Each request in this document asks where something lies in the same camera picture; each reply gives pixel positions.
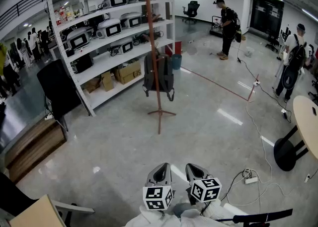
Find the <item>black t-shirt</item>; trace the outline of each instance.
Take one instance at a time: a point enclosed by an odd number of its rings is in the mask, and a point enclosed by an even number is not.
[[[235,30],[235,17],[233,14],[233,11],[230,8],[222,9],[221,10],[221,17],[222,17],[222,23],[227,22],[228,20],[232,21],[229,25],[225,26],[223,30],[225,31],[234,31]]]

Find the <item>black cap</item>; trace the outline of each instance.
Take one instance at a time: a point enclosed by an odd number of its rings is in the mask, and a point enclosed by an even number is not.
[[[217,3],[219,3],[219,2],[225,3],[224,0],[215,0],[215,1],[213,2],[213,4],[217,4]]]
[[[304,25],[302,25],[302,24],[299,23],[299,24],[297,25],[297,28],[305,32],[305,26],[304,26]]]

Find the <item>wooden platform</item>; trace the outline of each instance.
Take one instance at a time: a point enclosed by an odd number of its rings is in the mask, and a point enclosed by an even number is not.
[[[39,121],[5,155],[12,182],[21,180],[65,141],[62,128],[54,119]]]

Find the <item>red line on floor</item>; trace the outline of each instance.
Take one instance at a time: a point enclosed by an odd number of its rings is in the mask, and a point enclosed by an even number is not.
[[[253,84],[252,91],[250,92],[247,101],[249,101],[250,97],[252,96],[252,93],[253,93],[253,91],[254,91],[254,88],[255,88],[255,86],[254,86],[254,84]]]
[[[239,94],[234,93],[233,91],[227,89],[226,87],[221,86],[220,84],[217,84],[215,81],[213,81],[213,80],[211,80],[211,79],[209,79],[209,78],[206,78],[206,77],[204,77],[204,76],[202,76],[202,75],[200,75],[200,74],[197,74],[196,72],[191,71],[191,70],[189,70],[189,69],[187,69],[187,68],[185,68],[185,67],[182,67],[182,68],[185,69],[185,70],[187,70],[187,71],[189,71],[189,72],[191,72],[191,73],[193,73],[193,74],[195,74],[195,75],[200,76],[201,78],[204,78],[204,79],[208,80],[209,82],[214,83],[215,85],[218,85],[219,87],[225,89],[226,91],[228,91],[228,92],[230,92],[230,93],[232,93],[232,94],[235,94],[236,96],[238,96],[238,97],[244,99],[245,101],[248,101],[247,99],[245,99],[244,97],[240,96]]]

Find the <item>coat rack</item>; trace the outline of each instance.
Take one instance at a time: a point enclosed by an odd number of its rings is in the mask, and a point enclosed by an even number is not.
[[[156,91],[157,91],[157,100],[158,100],[158,110],[149,112],[148,115],[153,113],[159,114],[159,126],[158,126],[158,134],[161,133],[161,116],[163,113],[171,114],[175,116],[175,113],[168,112],[165,110],[162,110],[161,108],[161,99],[160,99],[160,91],[159,91],[159,80],[158,80],[158,70],[157,70],[157,62],[162,59],[156,59],[156,46],[155,46],[155,38],[154,38],[154,28],[153,28],[153,20],[156,18],[153,18],[152,11],[151,11],[151,3],[150,0],[146,0],[146,7],[147,7],[147,14],[148,14],[148,24],[149,24],[149,36],[150,36],[150,43],[151,43],[151,54],[153,59],[153,72],[155,73],[155,81],[156,81]]]

